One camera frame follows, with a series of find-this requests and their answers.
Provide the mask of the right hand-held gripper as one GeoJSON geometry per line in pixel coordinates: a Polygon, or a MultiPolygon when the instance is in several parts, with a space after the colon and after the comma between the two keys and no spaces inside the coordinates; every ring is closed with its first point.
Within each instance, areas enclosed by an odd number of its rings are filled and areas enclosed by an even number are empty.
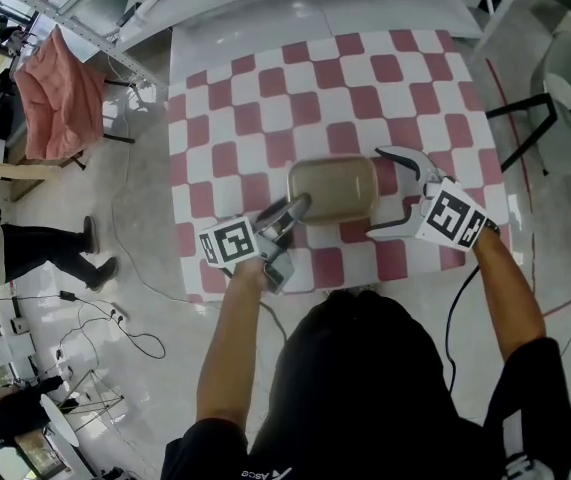
{"type": "Polygon", "coordinates": [[[382,146],[375,152],[412,170],[415,179],[422,184],[423,197],[419,209],[410,206],[402,219],[372,225],[367,236],[380,241],[413,237],[451,249],[470,251],[488,220],[485,209],[462,189],[459,182],[441,175],[422,151],[382,146]]]}

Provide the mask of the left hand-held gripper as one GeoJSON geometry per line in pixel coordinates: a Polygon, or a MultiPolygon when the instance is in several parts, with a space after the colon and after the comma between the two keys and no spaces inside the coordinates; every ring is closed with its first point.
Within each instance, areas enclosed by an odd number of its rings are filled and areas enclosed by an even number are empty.
{"type": "Polygon", "coordinates": [[[268,291],[280,293],[294,273],[288,252],[293,229],[311,204],[308,193],[297,195],[292,202],[281,198],[254,220],[240,216],[202,230],[198,239],[206,264],[231,278],[239,262],[259,258],[268,291]]]}

